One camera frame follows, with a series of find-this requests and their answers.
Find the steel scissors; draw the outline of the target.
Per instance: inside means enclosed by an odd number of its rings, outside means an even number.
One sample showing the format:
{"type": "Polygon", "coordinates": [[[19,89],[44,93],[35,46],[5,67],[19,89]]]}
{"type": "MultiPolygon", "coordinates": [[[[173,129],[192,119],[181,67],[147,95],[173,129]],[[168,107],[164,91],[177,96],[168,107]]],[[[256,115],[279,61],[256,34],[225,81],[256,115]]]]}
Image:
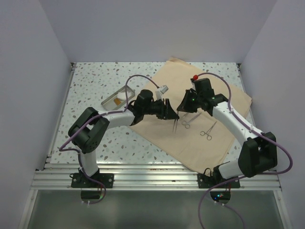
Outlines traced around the steel scissors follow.
{"type": "Polygon", "coordinates": [[[191,123],[197,119],[199,116],[201,115],[201,113],[197,113],[194,117],[192,117],[190,120],[183,120],[182,121],[182,125],[186,128],[189,129],[191,127],[191,123]]]}

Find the steel forceps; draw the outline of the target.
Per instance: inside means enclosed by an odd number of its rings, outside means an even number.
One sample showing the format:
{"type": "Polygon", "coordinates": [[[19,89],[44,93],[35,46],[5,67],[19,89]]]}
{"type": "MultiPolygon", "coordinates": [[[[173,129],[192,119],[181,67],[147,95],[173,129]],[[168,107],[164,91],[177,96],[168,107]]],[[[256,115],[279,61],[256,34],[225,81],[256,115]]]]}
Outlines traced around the steel forceps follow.
{"type": "Polygon", "coordinates": [[[212,131],[213,128],[215,127],[216,123],[217,123],[217,121],[214,122],[213,125],[212,125],[208,130],[206,130],[206,131],[201,131],[201,132],[200,132],[200,136],[205,136],[206,139],[207,139],[208,141],[211,141],[211,139],[212,139],[211,131],[212,131]]]}

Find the beige cloth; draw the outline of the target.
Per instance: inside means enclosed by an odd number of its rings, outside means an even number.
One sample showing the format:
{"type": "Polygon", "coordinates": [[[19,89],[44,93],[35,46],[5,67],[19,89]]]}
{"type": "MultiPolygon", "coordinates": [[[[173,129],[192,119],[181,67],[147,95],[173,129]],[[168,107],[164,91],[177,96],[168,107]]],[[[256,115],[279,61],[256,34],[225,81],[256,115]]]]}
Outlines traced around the beige cloth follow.
{"type": "MultiPolygon", "coordinates": [[[[144,81],[145,89],[155,91],[156,84],[168,86],[169,90],[164,96],[169,98],[174,109],[182,101],[185,91],[192,87],[190,78],[196,74],[206,73],[205,77],[210,79],[215,94],[223,94],[225,97],[229,95],[225,84],[229,83],[233,108],[250,121],[248,113],[252,99],[243,91],[237,65],[233,62],[187,63],[177,58],[170,58],[166,62],[147,62],[144,73],[153,80],[152,83],[144,81]]],[[[198,173],[202,173],[206,168],[214,168],[219,164],[238,159],[242,147],[221,122],[201,109],[196,113],[189,113],[182,119],[184,114],[186,113],[179,113],[180,120],[175,133],[172,132],[172,120],[159,120],[153,115],[145,116],[131,129],[198,173]],[[182,121],[190,120],[197,113],[201,115],[190,124],[189,129],[186,129],[182,121]],[[205,136],[200,136],[201,131],[208,130],[216,121],[211,131],[211,141],[205,136]]]]}

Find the white gauze pad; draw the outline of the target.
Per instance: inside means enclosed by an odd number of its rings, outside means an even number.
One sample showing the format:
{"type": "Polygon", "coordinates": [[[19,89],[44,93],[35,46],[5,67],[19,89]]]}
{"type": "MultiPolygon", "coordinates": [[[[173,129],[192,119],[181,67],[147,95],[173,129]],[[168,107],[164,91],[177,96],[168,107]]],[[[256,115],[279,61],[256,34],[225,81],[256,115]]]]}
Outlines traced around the white gauze pad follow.
{"type": "Polygon", "coordinates": [[[126,101],[128,99],[128,92],[125,93],[125,92],[119,92],[117,94],[117,98],[121,101],[126,101]]]}

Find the metal tray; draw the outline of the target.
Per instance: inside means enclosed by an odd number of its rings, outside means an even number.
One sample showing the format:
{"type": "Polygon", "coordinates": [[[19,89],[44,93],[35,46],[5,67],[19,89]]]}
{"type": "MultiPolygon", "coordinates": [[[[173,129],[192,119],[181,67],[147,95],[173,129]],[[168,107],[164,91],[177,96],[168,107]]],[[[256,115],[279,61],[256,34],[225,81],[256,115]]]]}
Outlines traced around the metal tray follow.
{"type": "Polygon", "coordinates": [[[101,102],[101,106],[106,111],[118,110],[126,105],[126,94],[128,100],[135,96],[135,91],[129,86],[123,86],[115,93],[111,94],[101,102]]]}

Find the brown plaster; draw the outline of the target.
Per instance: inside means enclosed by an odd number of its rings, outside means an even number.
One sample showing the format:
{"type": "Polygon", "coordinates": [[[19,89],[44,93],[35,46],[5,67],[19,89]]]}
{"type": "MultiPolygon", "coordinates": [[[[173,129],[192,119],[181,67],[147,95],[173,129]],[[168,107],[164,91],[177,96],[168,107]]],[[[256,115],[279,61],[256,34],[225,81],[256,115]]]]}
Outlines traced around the brown plaster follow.
{"type": "Polygon", "coordinates": [[[116,105],[120,105],[122,103],[118,98],[115,98],[113,101],[116,105]]]}

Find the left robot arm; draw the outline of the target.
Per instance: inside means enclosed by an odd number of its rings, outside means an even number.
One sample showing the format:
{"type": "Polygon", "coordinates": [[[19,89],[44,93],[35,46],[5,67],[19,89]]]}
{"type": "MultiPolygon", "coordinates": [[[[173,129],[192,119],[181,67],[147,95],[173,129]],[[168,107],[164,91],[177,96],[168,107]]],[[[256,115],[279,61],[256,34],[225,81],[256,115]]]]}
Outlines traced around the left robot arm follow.
{"type": "Polygon", "coordinates": [[[77,146],[79,152],[82,181],[88,187],[98,184],[99,169],[95,150],[105,132],[119,126],[132,126],[141,122],[145,115],[155,115],[161,120],[178,120],[178,114],[170,105],[169,99],[154,100],[150,90],[141,90],[137,98],[131,101],[124,110],[109,111],[100,114],[88,107],[68,130],[68,136],[77,146]]]}

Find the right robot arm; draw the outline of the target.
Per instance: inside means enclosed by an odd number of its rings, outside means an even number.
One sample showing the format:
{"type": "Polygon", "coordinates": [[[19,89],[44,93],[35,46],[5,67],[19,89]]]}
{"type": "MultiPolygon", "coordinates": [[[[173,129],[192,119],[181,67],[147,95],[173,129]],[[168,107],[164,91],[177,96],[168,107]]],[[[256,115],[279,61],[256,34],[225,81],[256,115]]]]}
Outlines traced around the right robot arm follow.
{"type": "Polygon", "coordinates": [[[242,146],[237,160],[213,168],[212,181],[224,187],[229,179],[239,176],[253,177],[277,166],[276,140],[271,132],[263,133],[251,126],[241,115],[234,112],[231,102],[223,94],[215,94],[208,78],[191,78],[192,89],[185,95],[177,111],[195,113],[206,111],[221,122],[242,146]]]}

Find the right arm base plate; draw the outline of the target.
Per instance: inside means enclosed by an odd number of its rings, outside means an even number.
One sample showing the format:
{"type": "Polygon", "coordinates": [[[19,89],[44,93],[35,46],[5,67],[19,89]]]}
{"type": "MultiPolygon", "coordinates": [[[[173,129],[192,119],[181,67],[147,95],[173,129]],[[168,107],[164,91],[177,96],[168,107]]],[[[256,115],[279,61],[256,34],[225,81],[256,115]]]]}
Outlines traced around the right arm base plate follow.
{"type": "Polygon", "coordinates": [[[197,174],[198,188],[211,188],[223,182],[224,184],[218,186],[218,188],[240,188],[240,181],[236,179],[237,177],[234,177],[234,181],[228,182],[228,179],[214,176],[210,168],[206,168],[203,173],[197,174]]]}

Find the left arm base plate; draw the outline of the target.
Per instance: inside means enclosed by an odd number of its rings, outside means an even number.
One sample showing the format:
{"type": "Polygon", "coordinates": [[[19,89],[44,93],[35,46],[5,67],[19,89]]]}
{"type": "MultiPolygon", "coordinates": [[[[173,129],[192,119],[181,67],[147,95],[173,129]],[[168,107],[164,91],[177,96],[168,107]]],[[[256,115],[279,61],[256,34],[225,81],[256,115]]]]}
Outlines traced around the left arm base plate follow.
{"type": "Polygon", "coordinates": [[[112,188],[114,183],[113,173],[96,172],[91,177],[87,178],[81,171],[69,175],[71,178],[72,188],[112,188]]]}

